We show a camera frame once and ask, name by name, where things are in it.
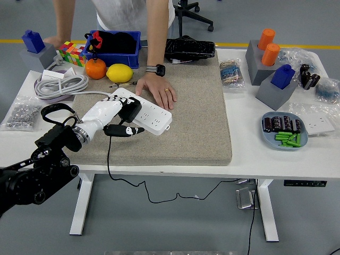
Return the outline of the person's right hand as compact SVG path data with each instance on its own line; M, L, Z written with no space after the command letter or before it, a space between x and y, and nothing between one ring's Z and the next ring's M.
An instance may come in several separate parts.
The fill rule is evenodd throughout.
M45 38L43 42L52 44L55 49L60 48L65 42L71 41L71 38L69 37L60 37L60 36L52 36Z

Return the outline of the person's left hand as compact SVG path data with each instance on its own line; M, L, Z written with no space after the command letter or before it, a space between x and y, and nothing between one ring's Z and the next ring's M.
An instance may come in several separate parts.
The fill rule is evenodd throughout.
M167 111L174 109L174 103L177 102L177 93L164 77L147 72L137 81L135 94L140 96L143 90L148 90L161 108Z

